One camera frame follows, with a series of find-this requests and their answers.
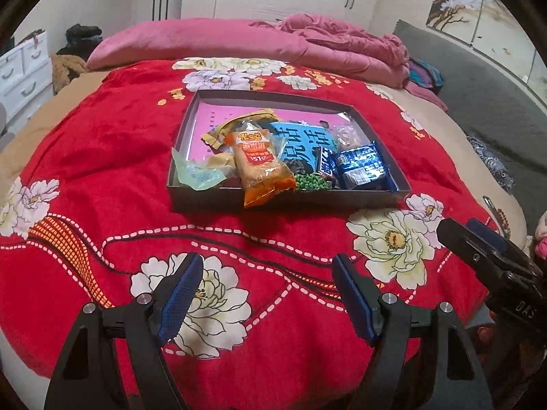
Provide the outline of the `pale green snack packet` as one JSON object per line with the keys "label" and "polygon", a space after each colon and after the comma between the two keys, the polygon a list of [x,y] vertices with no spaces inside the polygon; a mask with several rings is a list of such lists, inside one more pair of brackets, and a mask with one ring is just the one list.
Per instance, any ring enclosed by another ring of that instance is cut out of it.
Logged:
{"label": "pale green snack packet", "polygon": [[174,179],[196,192],[220,186],[237,177],[235,157],[232,153],[213,154],[201,161],[183,159],[179,151],[172,148]]}

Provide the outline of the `green peas packet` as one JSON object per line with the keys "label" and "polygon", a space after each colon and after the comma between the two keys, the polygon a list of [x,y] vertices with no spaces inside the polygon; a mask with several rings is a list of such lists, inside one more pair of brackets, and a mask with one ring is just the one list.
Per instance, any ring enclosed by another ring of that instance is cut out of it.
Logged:
{"label": "green peas packet", "polygon": [[329,191],[333,187],[331,180],[327,180],[315,173],[296,174],[294,178],[296,182],[296,189],[303,193]]}

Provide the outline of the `dark blue wafer packet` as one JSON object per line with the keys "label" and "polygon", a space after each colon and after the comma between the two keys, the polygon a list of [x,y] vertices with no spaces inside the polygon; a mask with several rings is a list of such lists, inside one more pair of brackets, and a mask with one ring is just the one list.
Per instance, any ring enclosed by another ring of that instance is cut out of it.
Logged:
{"label": "dark blue wafer packet", "polygon": [[332,160],[336,179],[344,190],[398,190],[376,141],[340,151]]}

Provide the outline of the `orange snack packet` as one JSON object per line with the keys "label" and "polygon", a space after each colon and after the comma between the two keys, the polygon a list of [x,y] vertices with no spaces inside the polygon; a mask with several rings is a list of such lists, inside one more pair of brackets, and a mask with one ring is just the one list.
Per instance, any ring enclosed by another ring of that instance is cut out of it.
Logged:
{"label": "orange snack packet", "polygon": [[227,137],[226,144],[235,157],[244,208],[264,205],[279,193],[296,189],[294,174],[277,156],[268,129],[246,123]]}

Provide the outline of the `gold snack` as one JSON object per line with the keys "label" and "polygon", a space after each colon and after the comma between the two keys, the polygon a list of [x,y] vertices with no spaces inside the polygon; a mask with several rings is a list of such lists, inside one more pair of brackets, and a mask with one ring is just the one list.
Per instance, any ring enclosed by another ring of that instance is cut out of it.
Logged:
{"label": "gold snack", "polygon": [[203,133],[200,138],[213,151],[219,151],[226,145],[227,137],[237,131],[246,123],[259,125],[261,122],[280,121],[281,118],[271,108],[263,108],[254,112],[249,112],[243,115],[232,117],[224,123],[215,126],[209,132]]}

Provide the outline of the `clear bag of crackers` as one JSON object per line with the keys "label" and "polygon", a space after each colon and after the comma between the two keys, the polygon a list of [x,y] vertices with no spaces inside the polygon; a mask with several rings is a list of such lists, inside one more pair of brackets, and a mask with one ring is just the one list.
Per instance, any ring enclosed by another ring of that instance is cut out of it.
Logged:
{"label": "clear bag of crackers", "polygon": [[330,132],[338,151],[347,151],[371,142],[357,122],[345,112],[336,114],[336,123],[331,126]]}

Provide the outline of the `black snickers bar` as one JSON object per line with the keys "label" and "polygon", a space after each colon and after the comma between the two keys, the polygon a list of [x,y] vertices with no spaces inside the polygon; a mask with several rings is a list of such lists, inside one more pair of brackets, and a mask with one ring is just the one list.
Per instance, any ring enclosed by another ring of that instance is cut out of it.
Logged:
{"label": "black snickers bar", "polygon": [[337,182],[335,152],[326,147],[317,147],[315,155],[315,173],[324,180]]}

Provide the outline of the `grey shallow cardboard box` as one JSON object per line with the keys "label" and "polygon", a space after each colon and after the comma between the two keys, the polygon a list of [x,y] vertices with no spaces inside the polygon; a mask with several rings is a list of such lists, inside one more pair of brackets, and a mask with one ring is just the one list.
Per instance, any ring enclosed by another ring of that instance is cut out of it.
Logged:
{"label": "grey shallow cardboard box", "polygon": [[341,190],[315,193],[280,193],[264,206],[268,209],[295,210],[302,208],[348,209],[348,208],[387,208],[395,207],[410,193],[408,180],[392,154],[382,143],[375,129],[354,107],[340,103],[301,96],[251,91],[213,91],[196,92],[190,102],[178,131],[174,148],[182,158],[202,160],[211,149],[201,140],[201,135],[212,127],[227,120],[262,108],[278,109],[282,120],[302,120],[310,125],[324,121],[333,127],[349,120],[358,127],[367,139],[377,143],[386,162],[391,177],[392,190]]}

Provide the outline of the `red floral blanket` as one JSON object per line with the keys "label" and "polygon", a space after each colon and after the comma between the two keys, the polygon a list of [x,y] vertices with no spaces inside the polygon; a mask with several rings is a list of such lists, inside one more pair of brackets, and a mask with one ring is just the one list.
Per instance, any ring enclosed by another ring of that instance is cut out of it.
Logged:
{"label": "red floral blanket", "polygon": [[[172,145],[207,77],[354,107],[394,156],[409,198],[380,211],[174,212]],[[71,110],[3,198],[1,328],[25,367],[49,378],[85,303],[127,304],[194,251],[204,278],[164,351],[186,402],[315,408],[354,389],[371,358],[332,281],[334,255],[407,304],[446,301],[469,320],[485,299],[474,272],[437,242],[443,218],[490,222],[439,142],[364,82],[291,65],[250,77],[142,62],[109,73]]]}

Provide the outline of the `grey padded headboard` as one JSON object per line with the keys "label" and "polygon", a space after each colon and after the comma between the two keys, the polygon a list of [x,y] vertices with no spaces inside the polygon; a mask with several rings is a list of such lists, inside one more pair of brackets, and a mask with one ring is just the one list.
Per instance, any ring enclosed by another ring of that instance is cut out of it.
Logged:
{"label": "grey padded headboard", "polygon": [[462,46],[402,19],[394,33],[412,58],[440,71],[439,98],[465,132],[503,161],[533,230],[546,210],[546,114],[517,83]]}

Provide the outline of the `pink blue chinese book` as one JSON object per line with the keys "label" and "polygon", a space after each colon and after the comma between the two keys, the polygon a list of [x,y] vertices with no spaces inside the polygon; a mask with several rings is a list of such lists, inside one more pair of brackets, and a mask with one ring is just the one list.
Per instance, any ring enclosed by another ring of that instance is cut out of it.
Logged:
{"label": "pink blue chinese book", "polygon": [[[214,154],[229,152],[225,143],[215,150],[207,145],[202,136],[214,132],[233,120],[239,128],[251,114],[259,112],[259,107],[220,106],[211,102],[199,102],[198,107],[189,113],[189,121],[184,127],[182,142],[178,151],[183,158],[202,162]],[[335,151],[338,146],[336,131],[354,122],[346,112],[334,114],[317,110],[302,110],[269,107],[275,116],[270,119],[252,120],[261,129],[268,131],[275,142],[279,158],[298,160],[307,170],[315,170],[315,150],[319,147]]]}

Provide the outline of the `purple teal clothes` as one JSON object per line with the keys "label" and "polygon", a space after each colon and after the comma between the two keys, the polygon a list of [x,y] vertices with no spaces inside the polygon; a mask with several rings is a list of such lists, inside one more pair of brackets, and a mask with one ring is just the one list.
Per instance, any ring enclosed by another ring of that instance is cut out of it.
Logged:
{"label": "purple teal clothes", "polygon": [[444,86],[440,71],[424,60],[410,58],[410,80],[416,85],[438,95]]}

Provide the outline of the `dark clothes pile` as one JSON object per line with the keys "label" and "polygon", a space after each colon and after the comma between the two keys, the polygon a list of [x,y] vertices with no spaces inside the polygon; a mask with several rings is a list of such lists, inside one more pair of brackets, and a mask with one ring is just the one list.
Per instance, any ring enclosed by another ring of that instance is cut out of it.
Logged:
{"label": "dark clothes pile", "polygon": [[97,26],[75,24],[66,30],[67,44],[51,56],[53,93],[88,72],[87,60],[103,41]]}

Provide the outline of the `pink quilt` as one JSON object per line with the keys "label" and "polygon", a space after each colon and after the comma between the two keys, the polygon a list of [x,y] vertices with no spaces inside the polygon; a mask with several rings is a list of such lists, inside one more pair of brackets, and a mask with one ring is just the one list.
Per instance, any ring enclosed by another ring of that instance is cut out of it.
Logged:
{"label": "pink quilt", "polygon": [[143,60],[201,57],[267,58],[379,83],[446,105],[410,80],[410,55],[394,34],[376,36],[338,18],[292,14],[271,24],[236,18],[147,21],[108,37],[87,60],[107,69]]}

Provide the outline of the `white drawer cabinet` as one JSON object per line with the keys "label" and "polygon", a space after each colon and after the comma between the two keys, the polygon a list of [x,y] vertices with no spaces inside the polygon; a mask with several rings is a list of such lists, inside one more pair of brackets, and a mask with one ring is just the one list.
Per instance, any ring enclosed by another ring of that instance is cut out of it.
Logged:
{"label": "white drawer cabinet", "polygon": [[47,34],[39,30],[1,56],[1,107],[5,110],[1,131],[17,134],[53,96]]}

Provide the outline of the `tree wall painting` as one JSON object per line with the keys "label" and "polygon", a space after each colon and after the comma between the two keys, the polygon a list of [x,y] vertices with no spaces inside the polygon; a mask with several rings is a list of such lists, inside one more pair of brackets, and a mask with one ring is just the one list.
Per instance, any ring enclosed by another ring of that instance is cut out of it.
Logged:
{"label": "tree wall painting", "polygon": [[426,25],[487,56],[546,101],[546,65],[501,0],[432,0]]}

